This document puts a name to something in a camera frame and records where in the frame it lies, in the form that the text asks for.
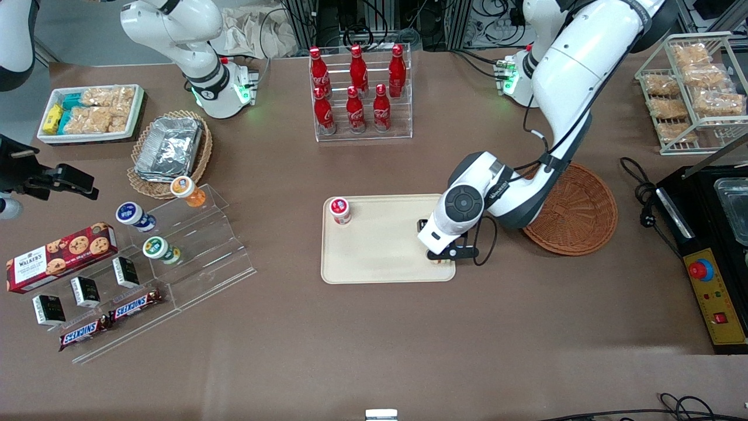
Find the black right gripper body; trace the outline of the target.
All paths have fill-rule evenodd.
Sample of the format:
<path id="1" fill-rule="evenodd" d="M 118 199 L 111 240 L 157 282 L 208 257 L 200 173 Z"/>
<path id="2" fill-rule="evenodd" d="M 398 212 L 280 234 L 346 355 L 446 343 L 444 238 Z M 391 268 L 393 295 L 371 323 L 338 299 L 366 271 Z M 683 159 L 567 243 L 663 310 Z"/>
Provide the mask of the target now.
<path id="1" fill-rule="evenodd" d="M 8 136 L 1 136 L 1 191 L 19 195 L 46 196 L 46 191 L 33 187 L 29 181 L 43 173 L 38 163 L 37 147 L 26 146 Z"/>

